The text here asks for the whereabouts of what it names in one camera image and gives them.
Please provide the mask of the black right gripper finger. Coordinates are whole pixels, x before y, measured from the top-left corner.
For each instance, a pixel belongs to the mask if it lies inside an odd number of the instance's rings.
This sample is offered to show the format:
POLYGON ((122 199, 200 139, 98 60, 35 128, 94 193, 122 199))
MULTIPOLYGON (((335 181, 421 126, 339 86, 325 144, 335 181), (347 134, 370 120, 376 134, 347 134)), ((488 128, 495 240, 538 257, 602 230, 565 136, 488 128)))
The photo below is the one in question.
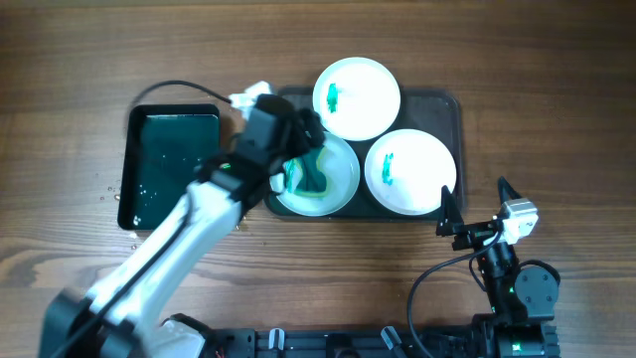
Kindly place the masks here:
POLYGON ((441 188, 440 207, 438 212, 437 225, 439 227, 446 224, 464 224, 461 211, 457 207, 456 201, 451 194, 449 188, 444 185, 441 188))
POLYGON ((518 193, 511 184, 506 180, 504 176, 501 176, 497 181, 498 195, 500 203, 504 204, 509 200, 521 199, 522 195, 518 193))

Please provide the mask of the green yellow sponge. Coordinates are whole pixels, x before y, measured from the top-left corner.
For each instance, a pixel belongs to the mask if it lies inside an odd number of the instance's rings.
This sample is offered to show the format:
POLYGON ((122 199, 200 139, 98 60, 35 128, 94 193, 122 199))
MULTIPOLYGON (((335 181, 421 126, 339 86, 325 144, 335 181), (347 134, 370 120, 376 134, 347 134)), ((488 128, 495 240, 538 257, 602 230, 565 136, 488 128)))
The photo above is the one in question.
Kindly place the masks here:
POLYGON ((326 148, 320 147, 287 161, 283 166, 285 190, 301 197, 323 196, 327 190, 322 164, 325 154, 326 148))

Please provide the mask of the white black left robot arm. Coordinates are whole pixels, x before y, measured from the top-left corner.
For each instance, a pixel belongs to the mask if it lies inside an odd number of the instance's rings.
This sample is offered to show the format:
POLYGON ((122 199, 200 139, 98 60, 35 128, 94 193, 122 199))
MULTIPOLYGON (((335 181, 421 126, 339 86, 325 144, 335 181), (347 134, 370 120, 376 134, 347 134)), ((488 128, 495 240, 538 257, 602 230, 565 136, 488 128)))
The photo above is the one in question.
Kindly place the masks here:
POLYGON ((242 108, 246 126, 220 152, 142 246, 83 297, 61 292, 49 305, 42 357, 199 357, 207 339, 181 322, 157 323, 195 263, 267 193, 283 163, 323 144, 319 115, 275 94, 242 108))

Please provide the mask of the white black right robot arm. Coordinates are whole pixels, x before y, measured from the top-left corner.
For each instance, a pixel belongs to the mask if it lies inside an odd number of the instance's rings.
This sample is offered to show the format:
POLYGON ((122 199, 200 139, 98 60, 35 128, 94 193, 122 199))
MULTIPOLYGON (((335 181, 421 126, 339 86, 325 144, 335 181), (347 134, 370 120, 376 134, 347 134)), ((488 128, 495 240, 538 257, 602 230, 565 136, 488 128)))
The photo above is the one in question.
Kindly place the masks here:
POLYGON ((505 178, 498 180, 501 209, 491 220, 466 224, 449 189, 441 189, 436 234, 453 238, 452 249, 470 250, 471 274, 488 297, 491 311, 440 338, 447 357, 557 356, 555 318, 560 275, 539 261, 520 261, 514 245, 528 237, 538 209, 505 178))

